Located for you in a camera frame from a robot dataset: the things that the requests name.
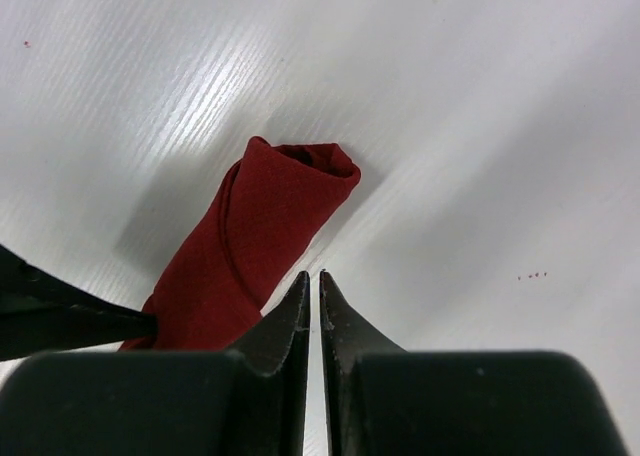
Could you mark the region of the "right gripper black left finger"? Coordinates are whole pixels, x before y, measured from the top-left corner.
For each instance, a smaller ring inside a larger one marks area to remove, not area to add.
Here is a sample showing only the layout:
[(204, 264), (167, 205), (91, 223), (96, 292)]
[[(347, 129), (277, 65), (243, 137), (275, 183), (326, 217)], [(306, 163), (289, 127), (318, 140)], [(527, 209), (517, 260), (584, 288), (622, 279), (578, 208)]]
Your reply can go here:
[(5, 455), (299, 455), (310, 278), (218, 352), (84, 352), (22, 363), (1, 391)]

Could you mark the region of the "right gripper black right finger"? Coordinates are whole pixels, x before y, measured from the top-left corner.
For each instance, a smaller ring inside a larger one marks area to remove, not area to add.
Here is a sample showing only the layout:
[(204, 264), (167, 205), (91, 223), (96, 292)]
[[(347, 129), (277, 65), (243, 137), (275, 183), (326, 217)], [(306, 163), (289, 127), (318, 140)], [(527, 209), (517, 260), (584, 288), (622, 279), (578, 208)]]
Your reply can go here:
[(554, 351), (410, 352), (319, 279), (333, 455), (623, 455), (586, 368)]

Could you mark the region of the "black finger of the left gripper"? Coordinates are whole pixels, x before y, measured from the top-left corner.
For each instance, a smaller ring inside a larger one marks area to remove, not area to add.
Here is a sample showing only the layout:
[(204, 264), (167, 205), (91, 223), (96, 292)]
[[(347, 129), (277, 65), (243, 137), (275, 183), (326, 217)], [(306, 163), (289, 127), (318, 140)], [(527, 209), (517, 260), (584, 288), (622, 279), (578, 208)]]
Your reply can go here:
[(153, 336), (152, 315), (97, 298), (1, 248), (1, 359)]

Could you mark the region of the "dark red cloth napkin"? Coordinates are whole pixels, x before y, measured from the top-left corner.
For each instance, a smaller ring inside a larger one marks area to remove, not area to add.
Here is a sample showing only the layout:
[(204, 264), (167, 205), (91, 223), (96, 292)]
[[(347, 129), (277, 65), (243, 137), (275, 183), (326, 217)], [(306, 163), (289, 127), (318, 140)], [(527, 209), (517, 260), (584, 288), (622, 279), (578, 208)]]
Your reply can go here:
[(143, 306), (156, 334), (122, 349), (217, 351), (238, 340), (360, 179), (336, 143), (251, 138)]

